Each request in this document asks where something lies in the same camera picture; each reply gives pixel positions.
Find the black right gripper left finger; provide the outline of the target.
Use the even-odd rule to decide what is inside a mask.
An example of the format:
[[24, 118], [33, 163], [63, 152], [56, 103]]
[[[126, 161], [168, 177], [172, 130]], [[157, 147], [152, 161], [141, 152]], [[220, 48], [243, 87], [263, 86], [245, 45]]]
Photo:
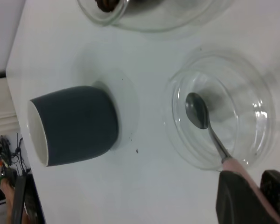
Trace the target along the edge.
[[220, 224], [280, 224], [280, 216], [256, 187], [258, 195], [239, 173], [222, 171], [219, 175], [216, 213]]

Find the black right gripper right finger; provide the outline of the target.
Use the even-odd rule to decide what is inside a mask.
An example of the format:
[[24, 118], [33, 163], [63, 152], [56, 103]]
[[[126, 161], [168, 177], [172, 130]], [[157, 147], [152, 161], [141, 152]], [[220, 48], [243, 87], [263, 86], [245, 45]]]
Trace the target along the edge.
[[280, 172], [265, 170], [261, 177], [260, 190], [280, 216]]

